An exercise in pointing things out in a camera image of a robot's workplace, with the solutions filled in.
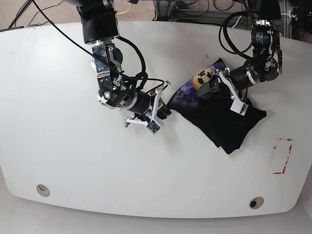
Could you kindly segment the black robot arm image-left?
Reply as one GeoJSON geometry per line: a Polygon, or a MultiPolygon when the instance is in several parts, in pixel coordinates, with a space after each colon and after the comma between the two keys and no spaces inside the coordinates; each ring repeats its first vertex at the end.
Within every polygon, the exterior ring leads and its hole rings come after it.
{"type": "Polygon", "coordinates": [[[120,36],[114,1],[70,0],[69,4],[77,8],[84,42],[92,46],[92,51],[89,52],[80,46],[57,26],[55,29],[92,57],[99,86],[97,93],[99,103],[110,109],[131,112],[131,116],[125,118],[124,126],[139,124],[154,135],[163,127],[163,119],[171,114],[161,100],[163,90],[170,82],[158,79],[159,85],[149,91],[143,90],[146,82],[151,80],[146,72],[146,62],[139,48],[120,36]],[[130,45],[138,55],[141,70],[135,76],[124,73],[121,67],[123,55],[113,43],[113,39],[130,45]]]}

